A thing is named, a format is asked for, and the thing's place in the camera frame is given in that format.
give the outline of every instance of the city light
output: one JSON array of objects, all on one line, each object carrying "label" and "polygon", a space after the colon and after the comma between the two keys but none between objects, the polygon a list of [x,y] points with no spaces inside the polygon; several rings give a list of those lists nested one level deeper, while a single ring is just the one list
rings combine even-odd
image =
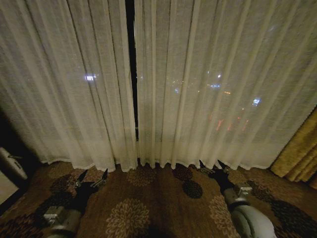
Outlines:
[{"label": "city light", "polygon": [[257,107],[260,102],[261,102],[261,98],[254,98],[252,106]]}]

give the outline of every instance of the floral carpet pattern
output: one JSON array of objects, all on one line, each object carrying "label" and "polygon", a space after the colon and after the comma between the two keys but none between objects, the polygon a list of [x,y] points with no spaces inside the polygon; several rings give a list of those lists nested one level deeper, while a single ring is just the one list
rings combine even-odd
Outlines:
[{"label": "floral carpet pattern", "polygon": [[[47,237],[43,214],[50,206],[67,206],[83,170],[58,162],[37,170],[27,192],[0,216],[0,238]],[[91,168],[84,181],[103,172]],[[229,171],[233,183],[252,188],[249,202],[267,215],[278,238],[317,238],[317,191],[289,182],[268,170]],[[219,186],[197,171],[177,165],[151,169],[139,166],[127,173],[120,166],[94,193],[81,219],[78,238],[237,238]]]},{"label": "floral carpet pattern", "polygon": [[112,209],[106,222],[109,238],[145,235],[150,224],[149,210],[139,200],[127,198]]}]

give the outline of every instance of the carpet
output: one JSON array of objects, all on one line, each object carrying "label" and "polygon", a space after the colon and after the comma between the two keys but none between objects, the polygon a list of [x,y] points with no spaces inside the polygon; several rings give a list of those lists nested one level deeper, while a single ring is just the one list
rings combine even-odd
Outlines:
[{"label": "carpet", "polygon": [[[83,170],[57,162],[37,170],[27,192],[0,217],[0,237],[40,238],[50,228],[43,214],[50,206],[67,206]],[[247,182],[248,200],[267,215],[279,238],[317,237],[317,191],[289,182],[268,170],[229,171],[233,183]],[[88,170],[85,181],[103,172]],[[78,238],[238,238],[215,180],[177,164],[172,170],[148,165],[123,173],[120,166],[88,201]]]}]

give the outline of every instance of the white object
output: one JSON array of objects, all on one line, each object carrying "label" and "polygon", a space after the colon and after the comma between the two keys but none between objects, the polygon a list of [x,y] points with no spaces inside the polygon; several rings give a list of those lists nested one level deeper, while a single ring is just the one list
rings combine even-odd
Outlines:
[{"label": "white object", "polygon": [[124,0],[0,8],[1,109],[23,142],[41,162],[135,168]]},{"label": "white object", "polygon": [[135,6],[141,163],[269,167],[317,103],[317,4]]},{"label": "white object", "polygon": [[0,159],[11,169],[14,173],[22,179],[27,179],[28,176],[24,172],[22,166],[17,162],[14,156],[10,155],[4,148],[0,147]]},{"label": "white object", "polygon": [[18,187],[15,186],[1,171],[0,171],[0,204],[5,202],[11,195],[13,195]]},{"label": "white object", "polygon": [[236,207],[231,219],[242,238],[276,238],[270,219],[252,206]]}]

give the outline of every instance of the sheer curtain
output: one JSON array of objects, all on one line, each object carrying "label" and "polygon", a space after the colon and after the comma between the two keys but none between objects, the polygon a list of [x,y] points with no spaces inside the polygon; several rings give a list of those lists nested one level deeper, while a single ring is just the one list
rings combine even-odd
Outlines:
[{"label": "sheer curtain", "polygon": [[0,106],[39,159],[135,168],[124,0],[1,0],[0,22]]},{"label": "sheer curtain", "polygon": [[135,0],[139,152],[267,168],[317,103],[313,0]]}]

